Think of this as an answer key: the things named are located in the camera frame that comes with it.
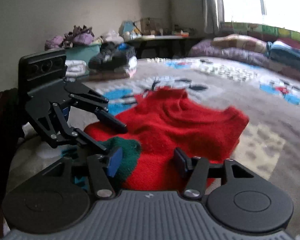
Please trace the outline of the red knit sweater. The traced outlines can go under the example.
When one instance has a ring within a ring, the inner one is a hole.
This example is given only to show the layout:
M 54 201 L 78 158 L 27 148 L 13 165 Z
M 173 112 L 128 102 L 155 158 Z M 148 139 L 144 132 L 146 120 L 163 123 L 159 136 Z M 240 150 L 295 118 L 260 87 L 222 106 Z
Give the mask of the red knit sweater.
M 175 148 L 220 164 L 230 157 L 249 122 L 235 107 L 219 110 L 197 104 L 184 89 L 161 88 L 135 99 L 135 106 L 117 115 L 126 133 L 99 122 L 85 128 L 102 144 L 122 147 L 117 174 L 124 189 L 181 190 L 185 178 L 173 162 Z

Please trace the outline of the clutter clothes pile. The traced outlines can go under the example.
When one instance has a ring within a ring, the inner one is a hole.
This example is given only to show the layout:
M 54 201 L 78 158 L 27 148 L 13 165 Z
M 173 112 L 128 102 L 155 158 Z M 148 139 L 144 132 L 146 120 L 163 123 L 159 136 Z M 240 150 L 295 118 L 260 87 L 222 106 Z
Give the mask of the clutter clothes pile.
M 68 49 L 80 46 L 102 45 L 113 43 L 119 45 L 125 41 L 146 40 L 156 37 L 190 37 L 196 35 L 196 29 L 175 24 L 172 28 L 164 28 L 160 18 L 144 17 L 137 21 L 123 21 L 119 31 L 110 30 L 96 37 L 92 27 L 74 26 L 63 36 L 57 35 L 45 41 L 44 50 Z

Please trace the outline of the striped dark folded clothes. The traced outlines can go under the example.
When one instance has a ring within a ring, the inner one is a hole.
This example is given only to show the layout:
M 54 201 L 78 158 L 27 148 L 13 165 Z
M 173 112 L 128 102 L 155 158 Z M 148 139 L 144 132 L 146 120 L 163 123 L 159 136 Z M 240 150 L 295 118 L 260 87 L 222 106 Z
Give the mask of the striped dark folded clothes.
M 96 71 L 115 70 L 120 67 L 135 67 L 136 52 L 133 46 L 126 43 L 103 43 L 97 55 L 93 56 L 88 67 Z

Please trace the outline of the pink folded garment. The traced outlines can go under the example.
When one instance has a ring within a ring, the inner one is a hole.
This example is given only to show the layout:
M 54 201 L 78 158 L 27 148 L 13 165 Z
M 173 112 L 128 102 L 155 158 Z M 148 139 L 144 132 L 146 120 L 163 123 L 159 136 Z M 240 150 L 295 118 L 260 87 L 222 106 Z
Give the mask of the pink folded garment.
M 135 73 L 136 67 L 119 67 L 114 70 L 95 70 L 89 68 L 89 80 L 106 81 L 118 79 L 130 79 Z

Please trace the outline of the teal plastic storage bin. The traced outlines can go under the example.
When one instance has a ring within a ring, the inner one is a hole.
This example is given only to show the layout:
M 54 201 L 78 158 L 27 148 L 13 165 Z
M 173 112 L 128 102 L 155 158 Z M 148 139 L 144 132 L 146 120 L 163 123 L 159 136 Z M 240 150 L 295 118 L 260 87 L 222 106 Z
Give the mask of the teal plastic storage bin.
M 66 59 L 67 60 L 80 60 L 85 61 L 86 63 L 89 60 L 96 56 L 100 52 L 99 44 L 91 44 L 89 46 L 76 46 L 73 48 L 66 48 Z

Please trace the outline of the Mickey Mouse grey blanket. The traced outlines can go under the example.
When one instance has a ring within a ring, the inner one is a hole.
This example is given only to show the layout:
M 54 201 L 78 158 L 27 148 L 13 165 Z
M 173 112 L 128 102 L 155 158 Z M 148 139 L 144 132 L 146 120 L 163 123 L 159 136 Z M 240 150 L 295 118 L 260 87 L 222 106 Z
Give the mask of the Mickey Mouse grey blanket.
M 181 190 L 137 191 L 124 189 L 117 173 L 109 178 L 115 197 L 98 199 L 83 151 L 61 145 L 70 150 L 5 198 L 7 239 L 300 239 L 300 87 L 288 95 L 286 85 L 273 79 L 256 88 L 143 62 L 132 80 L 87 86 L 108 99 L 115 118 L 137 94 L 171 88 L 207 108 L 235 107 L 249 122 L 229 158 L 209 161 L 202 199 L 182 195 L 187 180 Z M 96 122 L 71 107 L 70 127 L 85 132 Z

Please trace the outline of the dark side table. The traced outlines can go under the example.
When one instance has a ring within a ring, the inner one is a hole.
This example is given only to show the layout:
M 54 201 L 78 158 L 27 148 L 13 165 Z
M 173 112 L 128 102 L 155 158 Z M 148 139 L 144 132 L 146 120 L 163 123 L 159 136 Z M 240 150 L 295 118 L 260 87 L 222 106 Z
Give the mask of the dark side table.
M 202 40 L 201 37 L 156 36 L 155 38 L 137 38 L 126 44 L 135 48 L 137 59 L 187 57 L 191 48 Z

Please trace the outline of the purple quilt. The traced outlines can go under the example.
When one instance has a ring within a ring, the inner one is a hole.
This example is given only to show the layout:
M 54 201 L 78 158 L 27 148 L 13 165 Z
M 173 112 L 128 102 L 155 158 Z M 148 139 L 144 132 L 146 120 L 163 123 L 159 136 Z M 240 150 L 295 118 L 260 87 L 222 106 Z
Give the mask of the purple quilt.
M 188 57 L 218 57 L 243 62 L 277 72 L 300 81 L 300 69 L 267 58 L 265 55 L 240 48 L 219 48 L 211 45 L 212 40 L 202 40 L 189 51 Z

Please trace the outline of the patterned beige pillow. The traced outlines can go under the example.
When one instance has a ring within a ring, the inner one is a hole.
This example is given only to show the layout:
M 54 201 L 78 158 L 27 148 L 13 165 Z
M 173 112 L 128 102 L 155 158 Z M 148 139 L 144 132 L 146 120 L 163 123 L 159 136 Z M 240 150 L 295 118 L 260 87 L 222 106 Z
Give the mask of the patterned beige pillow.
M 251 36 L 239 34 L 231 34 L 226 37 L 215 37 L 211 41 L 211 45 L 221 48 L 239 48 L 261 54 L 264 54 L 267 51 L 266 42 Z

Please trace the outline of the colourful foam bed barrier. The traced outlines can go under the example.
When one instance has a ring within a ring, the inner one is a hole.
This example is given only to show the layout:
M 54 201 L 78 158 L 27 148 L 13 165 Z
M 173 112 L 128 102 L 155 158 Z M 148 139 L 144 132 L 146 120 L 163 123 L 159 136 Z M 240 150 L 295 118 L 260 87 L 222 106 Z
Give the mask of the colourful foam bed barrier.
M 261 39 L 289 38 L 300 42 L 300 32 L 256 23 L 222 22 L 221 31 Z

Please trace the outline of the white grey curtain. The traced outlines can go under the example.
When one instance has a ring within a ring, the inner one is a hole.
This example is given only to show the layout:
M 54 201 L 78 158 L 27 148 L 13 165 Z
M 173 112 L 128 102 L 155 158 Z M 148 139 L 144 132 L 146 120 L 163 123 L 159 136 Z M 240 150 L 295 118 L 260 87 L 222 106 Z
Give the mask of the white grey curtain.
M 205 34 L 218 34 L 224 22 L 223 0 L 203 0 L 203 27 Z

